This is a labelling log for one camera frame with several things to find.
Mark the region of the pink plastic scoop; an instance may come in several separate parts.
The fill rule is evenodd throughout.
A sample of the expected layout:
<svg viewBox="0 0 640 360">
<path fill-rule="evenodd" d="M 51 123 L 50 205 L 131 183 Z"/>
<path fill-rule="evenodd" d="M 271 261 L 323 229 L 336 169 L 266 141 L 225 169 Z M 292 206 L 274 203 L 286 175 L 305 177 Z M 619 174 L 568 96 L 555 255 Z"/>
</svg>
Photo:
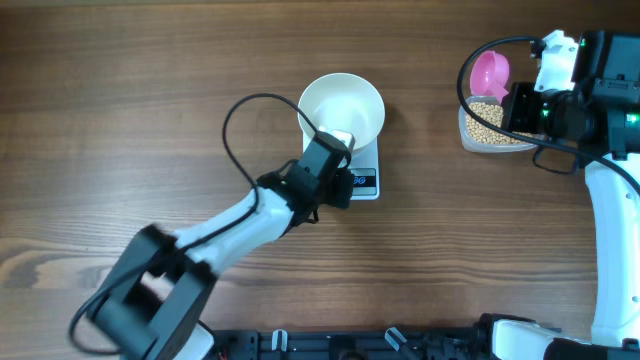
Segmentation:
<svg viewBox="0 0 640 360">
<path fill-rule="evenodd" d="M 475 96 L 494 97 L 502 103 L 509 93 L 506 89 L 510 65 L 505 56 L 495 51 L 482 52 L 473 64 L 470 90 Z"/>
</svg>

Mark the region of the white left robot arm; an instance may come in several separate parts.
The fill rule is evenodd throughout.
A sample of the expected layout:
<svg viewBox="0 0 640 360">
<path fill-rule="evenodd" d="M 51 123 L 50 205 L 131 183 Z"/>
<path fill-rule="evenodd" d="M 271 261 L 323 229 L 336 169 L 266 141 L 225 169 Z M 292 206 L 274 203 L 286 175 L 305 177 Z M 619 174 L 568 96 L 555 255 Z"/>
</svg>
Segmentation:
<svg viewBox="0 0 640 360">
<path fill-rule="evenodd" d="M 214 337 L 199 318 L 218 278 L 256 248 L 317 222 L 319 206 L 347 208 L 354 145 L 348 132 L 318 131 L 288 170 L 261 176 L 223 213 L 173 234 L 145 227 L 87 306 L 88 319 L 124 359 L 206 358 Z"/>
</svg>

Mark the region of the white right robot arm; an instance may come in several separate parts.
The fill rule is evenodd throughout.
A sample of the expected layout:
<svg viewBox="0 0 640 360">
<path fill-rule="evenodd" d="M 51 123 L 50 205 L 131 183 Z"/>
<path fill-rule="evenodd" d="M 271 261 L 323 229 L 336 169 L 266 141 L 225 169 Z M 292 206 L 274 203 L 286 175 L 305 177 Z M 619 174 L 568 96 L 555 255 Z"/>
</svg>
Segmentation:
<svg viewBox="0 0 640 360">
<path fill-rule="evenodd" d="M 596 228 L 597 299 L 591 339 L 515 319 L 490 325 L 497 359 L 636 359 L 639 356 L 639 37 L 555 30 L 532 44 L 533 83 L 503 98 L 503 129 L 573 142 Z"/>
</svg>

